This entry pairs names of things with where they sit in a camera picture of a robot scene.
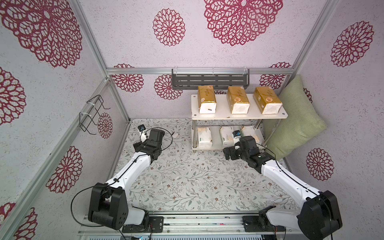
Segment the white tissue pack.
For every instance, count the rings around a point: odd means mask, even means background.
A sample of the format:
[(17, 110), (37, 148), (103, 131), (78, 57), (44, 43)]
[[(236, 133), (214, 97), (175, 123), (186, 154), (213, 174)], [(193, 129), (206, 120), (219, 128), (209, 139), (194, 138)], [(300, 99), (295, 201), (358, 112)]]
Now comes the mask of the white tissue pack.
[(231, 147), (234, 145), (234, 128), (232, 126), (222, 126), (219, 129), (222, 145), (224, 147)]
[(261, 140), (258, 137), (257, 131), (253, 126), (242, 126), (241, 132), (243, 137), (251, 136), (255, 139), (256, 143), (261, 144)]
[(210, 127), (199, 127), (198, 130), (198, 147), (210, 148), (213, 146), (212, 132)]

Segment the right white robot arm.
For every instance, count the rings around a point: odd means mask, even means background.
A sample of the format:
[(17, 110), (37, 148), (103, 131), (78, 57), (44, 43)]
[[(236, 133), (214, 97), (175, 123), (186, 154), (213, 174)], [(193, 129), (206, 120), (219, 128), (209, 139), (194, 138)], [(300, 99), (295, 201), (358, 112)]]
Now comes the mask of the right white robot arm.
[(278, 163), (276, 155), (258, 144), (252, 136), (240, 137), (232, 147), (225, 147), (226, 160), (244, 160), (249, 167), (280, 186), (299, 207), (295, 210), (278, 210), (268, 206), (258, 212), (256, 219), (243, 218), (245, 230), (256, 226), (262, 231), (278, 228), (301, 231), (309, 240), (332, 237), (342, 228), (342, 216), (337, 197), (330, 191), (320, 191), (308, 185)]

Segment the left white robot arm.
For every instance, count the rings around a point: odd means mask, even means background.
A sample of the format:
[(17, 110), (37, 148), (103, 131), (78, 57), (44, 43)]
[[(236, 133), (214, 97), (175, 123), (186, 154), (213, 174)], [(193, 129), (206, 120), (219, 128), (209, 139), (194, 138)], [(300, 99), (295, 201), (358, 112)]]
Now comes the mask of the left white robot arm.
[(162, 153), (164, 135), (162, 129), (150, 130), (146, 140), (134, 144), (135, 152), (131, 160), (114, 177), (92, 187), (88, 214), (90, 222), (114, 230), (121, 230), (125, 225), (140, 230), (149, 229), (149, 213), (130, 207), (127, 191)]

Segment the white two-tier shelf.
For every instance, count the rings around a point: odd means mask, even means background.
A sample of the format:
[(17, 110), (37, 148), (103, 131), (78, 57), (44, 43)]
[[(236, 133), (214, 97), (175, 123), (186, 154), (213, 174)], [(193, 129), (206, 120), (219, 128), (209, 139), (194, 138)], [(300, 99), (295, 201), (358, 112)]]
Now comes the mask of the white two-tier shelf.
[[(247, 95), (251, 103), (250, 109), (246, 115), (232, 115), (226, 95), (216, 95), (217, 108), (215, 114), (200, 114), (198, 105), (198, 96), (191, 95), (191, 112), (192, 112), (192, 150), (222, 150), (224, 148), (220, 136), (220, 127), (232, 126), (234, 130), (240, 130), (242, 126), (255, 126), (258, 137), (263, 140), (262, 145), (267, 143), (267, 139), (263, 138), (260, 130), (262, 120), (277, 120), (280, 122), (282, 119), (288, 117), (288, 113), (281, 107), (279, 112), (274, 115), (263, 115), (259, 110), (252, 94)], [(199, 147), (198, 128), (210, 128), (212, 136), (211, 147)]]

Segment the green pillow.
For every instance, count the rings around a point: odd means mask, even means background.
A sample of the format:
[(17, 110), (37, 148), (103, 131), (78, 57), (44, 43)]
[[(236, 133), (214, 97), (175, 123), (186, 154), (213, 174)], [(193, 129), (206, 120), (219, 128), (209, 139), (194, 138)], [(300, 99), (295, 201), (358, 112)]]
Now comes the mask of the green pillow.
[(282, 119), (277, 127), (275, 119), (263, 121), (265, 135), (270, 138), (267, 148), (278, 161), (327, 129), (325, 121), (307, 97), (300, 75), (282, 90), (279, 99), (288, 117)]

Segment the grey wall-mounted rack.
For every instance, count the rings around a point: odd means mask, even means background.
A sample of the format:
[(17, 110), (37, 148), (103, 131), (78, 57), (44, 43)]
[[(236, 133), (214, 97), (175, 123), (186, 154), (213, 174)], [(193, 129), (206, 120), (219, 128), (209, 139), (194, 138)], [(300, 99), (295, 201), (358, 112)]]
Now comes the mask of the grey wall-mounted rack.
[(172, 69), (172, 88), (174, 90), (197, 90), (199, 86), (212, 85), (215, 90), (226, 90), (228, 87), (250, 85), (250, 76), (243, 74), (179, 74)]

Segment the metal base rail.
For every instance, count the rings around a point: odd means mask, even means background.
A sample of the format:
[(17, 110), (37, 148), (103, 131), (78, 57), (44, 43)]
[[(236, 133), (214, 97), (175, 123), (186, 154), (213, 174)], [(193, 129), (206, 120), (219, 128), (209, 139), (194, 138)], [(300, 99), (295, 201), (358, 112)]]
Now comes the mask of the metal base rail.
[(150, 226), (139, 230), (123, 226), (120, 230), (81, 227), (77, 240), (301, 240), (304, 235), (291, 228), (261, 229), (256, 211), (151, 212)]

